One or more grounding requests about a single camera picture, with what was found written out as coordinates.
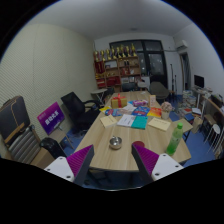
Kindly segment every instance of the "office chair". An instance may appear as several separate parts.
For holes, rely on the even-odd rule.
[[[99,115],[99,108],[101,108],[100,102],[97,100],[82,102],[74,92],[61,97],[61,100],[67,107],[69,116],[75,124],[76,129],[78,129],[78,132],[83,135]],[[87,103],[94,103],[95,105],[87,107],[85,106]]]
[[[170,94],[169,90],[161,82],[152,82],[149,92],[156,95],[156,100],[165,100]]]
[[[135,82],[123,83],[122,91],[123,92],[135,91]]]

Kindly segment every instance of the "notebook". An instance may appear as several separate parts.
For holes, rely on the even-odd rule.
[[[117,120],[112,115],[109,115],[107,117],[102,117],[100,118],[100,120],[103,123],[103,126],[105,128],[113,126],[117,123]]]
[[[162,109],[155,107],[152,107],[147,114],[147,116],[149,117],[157,117],[157,118],[161,118],[161,115],[162,115]]]
[[[118,121],[117,125],[124,127],[131,127],[136,116],[124,114],[123,117]]]
[[[158,128],[162,131],[167,131],[167,129],[170,126],[170,122],[169,121],[164,121],[162,119],[158,119],[158,118],[153,118],[148,125],[154,127],[154,128]]]
[[[105,111],[108,110],[108,109],[111,109],[111,107],[110,106],[103,107],[103,108],[100,108],[99,110],[105,114]]]
[[[198,108],[192,108],[192,112],[198,115],[201,115],[201,110]]]
[[[131,115],[134,116],[146,116],[149,112],[149,108],[148,107],[137,107]]]
[[[184,117],[187,121],[194,120],[194,116],[192,114],[186,114]]]
[[[148,121],[148,117],[136,116],[136,118],[135,118],[134,122],[132,123],[131,127],[132,128],[137,128],[137,129],[145,129],[147,121]]]

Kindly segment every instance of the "ceiling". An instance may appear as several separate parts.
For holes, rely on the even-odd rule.
[[[38,23],[62,26],[94,40],[130,32],[174,36],[192,21],[160,0],[62,0],[27,25]]]

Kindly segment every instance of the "black office chair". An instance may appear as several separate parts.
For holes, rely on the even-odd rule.
[[[135,91],[135,82],[129,82],[129,83],[123,83],[122,84],[122,91],[123,92],[129,92],[129,91]]]
[[[83,135],[99,115],[100,102],[97,100],[82,102],[74,92],[61,97],[61,100],[67,107],[75,128],[78,129],[78,132],[81,131],[80,134]],[[94,103],[94,105],[92,107],[85,106],[87,103]]]

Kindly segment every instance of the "wooden table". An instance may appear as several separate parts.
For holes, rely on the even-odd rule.
[[[148,92],[141,94],[141,91],[121,92],[120,94],[121,96],[127,97],[127,101],[143,99],[149,101],[150,95]],[[114,93],[112,97],[117,97],[117,95],[118,93]],[[106,103],[105,106],[111,105],[110,102],[111,99]],[[100,118],[104,116],[105,115],[103,113],[99,114],[76,149],[77,152],[86,146],[92,144],[94,145],[95,155],[90,163],[90,168],[94,169],[138,172],[138,166],[131,153],[132,143],[135,141],[142,141],[145,143],[145,148],[148,148],[157,154],[164,153],[175,128],[175,125],[172,123],[170,118],[168,121],[171,122],[171,125],[166,132],[150,127],[148,124],[146,125],[145,130],[121,127],[118,125],[104,128],[100,121]],[[122,138],[122,147],[120,149],[114,150],[109,147],[109,140],[112,138],[112,136]],[[183,139],[181,139],[172,158],[179,163],[186,162],[191,158],[191,154]]]

